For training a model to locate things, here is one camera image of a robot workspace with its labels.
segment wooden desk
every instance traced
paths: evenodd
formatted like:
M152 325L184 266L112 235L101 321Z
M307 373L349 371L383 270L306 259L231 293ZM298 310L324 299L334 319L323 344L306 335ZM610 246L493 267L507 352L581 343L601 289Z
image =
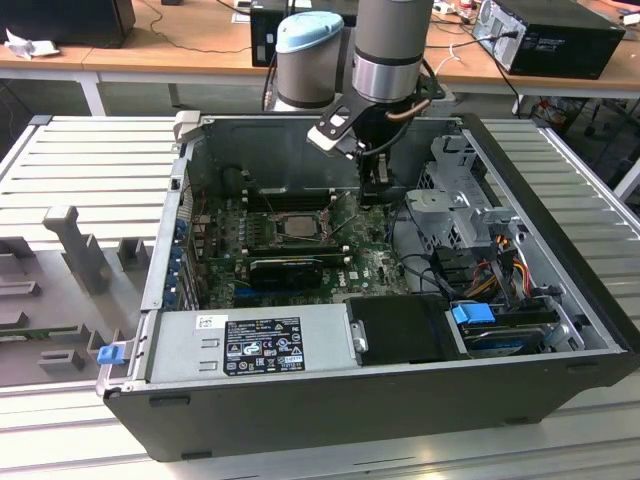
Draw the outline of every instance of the wooden desk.
M60 50L59 55L34 57L31 60L26 60L16 57L8 48L2 47L0 48L0 69L82 70L82 61L91 52L91 47L59 47L58 49Z
M612 17L617 15L613 7L597 0L581 1ZM266 69L251 66L249 25L232 24L233 12L213 0L185 2L172 7L162 6L160 0L133 0L137 21L121 49L63 47L60 56L31 62L1 50L0 77L77 81L93 115L105 114L98 89L101 82L169 84L172 104L179 103L176 84L262 85ZM242 51L201 53L177 48L163 36L152 33L151 23L160 15L151 7L163 16L154 23L154 29L178 45L202 50ZM468 40L471 37L458 26L432 24L427 43L449 45ZM447 62L439 74L450 90L512 94L482 47L461 47L456 49L456 54L462 61ZM449 51L427 48L425 55L435 68ZM640 42L623 41L599 80L547 77L510 77L510 80L522 95L637 98L640 96L639 62Z
M159 0L133 0L136 24L120 49L93 49L84 59L86 70L208 75L263 75L251 66L251 32L247 24L233 24L233 12L213 0L186 0L181 6L163 6ZM239 53L201 53L171 45L172 42L201 50Z
M581 3L611 18L617 17L615 8L597 0L584 0ZM461 29L455 25L432 24L429 27L427 45L450 45L472 39L465 33L460 35L460 32ZM452 91L510 93L495 63L480 45L457 48L455 53L462 61L447 62L439 73L440 81ZM425 56L433 68L436 68L449 56L449 50L427 48ZM523 95L637 98L640 96L640 42L623 40L598 80L509 76L509 81Z

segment blue drive latch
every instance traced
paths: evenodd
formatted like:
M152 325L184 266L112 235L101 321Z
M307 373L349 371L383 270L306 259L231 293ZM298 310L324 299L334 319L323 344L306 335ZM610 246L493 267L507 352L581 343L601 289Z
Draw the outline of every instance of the blue drive latch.
M126 360L124 345L107 345L98 351L98 365L122 365Z
M458 325L463 323L472 325L475 323L495 323L491 307L488 303L461 303L451 310L453 318Z

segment barcode sticker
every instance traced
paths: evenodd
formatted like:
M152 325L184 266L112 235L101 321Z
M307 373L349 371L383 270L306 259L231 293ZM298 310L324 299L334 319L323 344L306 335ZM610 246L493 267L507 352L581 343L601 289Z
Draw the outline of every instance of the barcode sticker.
M198 315L196 317L196 330L224 328L228 319L228 315Z

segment power cord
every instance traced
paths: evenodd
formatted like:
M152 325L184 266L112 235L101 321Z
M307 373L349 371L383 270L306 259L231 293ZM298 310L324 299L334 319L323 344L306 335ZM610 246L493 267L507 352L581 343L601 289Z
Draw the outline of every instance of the power cord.
M240 52L244 52L245 50L251 49L251 47L249 46L249 47L241 48L240 50L202 50L200 48L185 47L184 45L179 45L175 43L173 40L171 40L169 37L167 37L165 33L159 32L158 30L155 29L156 23L162 21L162 19L164 18L163 13L157 8L155 8L154 6L149 5L147 2L145 2L145 0L140 0L140 1L158 15L158 18L156 18L155 20L152 20L151 23L149 24L149 29L151 30L151 33L153 33L154 35L157 35L158 37L164 38L164 40L167 43L169 43L170 45L173 45L175 48L180 48L182 50L189 50L190 52L199 52L199 53L240 53Z
M473 45L474 43L480 43L480 42L484 42L489 40L490 42L493 42L492 46L491 46L491 52L489 53L489 55L491 56L491 58L493 59L494 63L496 64L496 67L498 68L498 71L500 72L500 75L502 76L502 79L505 81L505 83L509 86L509 88L511 89L511 91L513 92L513 94L516 97L516 105L517 105L517 111L516 111L516 116L518 118L520 117L520 94L518 93L518 91L515 89L515 87L511 84L511 82L509 81L509 79L507 78L507 76L504 74L504 72L502 71L502 66L500 65L500 62L498 62L498 60L496 59L496 55L495 55L495 51L496 51L496 45L498 43L498 40L500 40L501 38L517 38L518 37L518 32L506 32L506 33L501 33L500 35L497 36L489 36L489 37L481 37L481 38L476 38L475 40L471 40L468 42L463 42L463 43L452 43L451 45L425 45L425 48L448 48L449 52L452 54L449 57L445 58L440 65L438 66L439 70L440 68L442 68L442 66L449 60L453 59L453 58L459 58L456 57L453 54L453 49L454 48L458 48L458 47L465 47L467 45Z
M509 81L505 73L502 71L502 65L500 65L500 62L498 62L498 59L496 58L496 45L498 44L498 40L500 38L517 38L517 37L518 37L518 32L507 32L498 36L498 38L496 38L493 41L493 45L491 46L491 58L493 59L493 62L496 64L496 68L498 69L498 72L500 72L502 79L505 81L505 83L509 86L513 94L516 96L516 117L520 119L521 118L520 117L520 94L515 89L515 87L511 84L511 82Z
M228 3L224 3L222 0L216 0L216 2L218 2L220 5L222 5L223 7L228 8L229 10L233 10L236 13L239 13L240 15L249 15L248 12L243 12L242 10L236 8L236 7L232 7L231 5L229 5Z

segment power supply label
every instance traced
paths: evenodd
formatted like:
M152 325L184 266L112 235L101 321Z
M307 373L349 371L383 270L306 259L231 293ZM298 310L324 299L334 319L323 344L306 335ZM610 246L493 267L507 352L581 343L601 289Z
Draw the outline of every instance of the power supply label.
M226 322L224 348L230 377L304 370L299 317Z

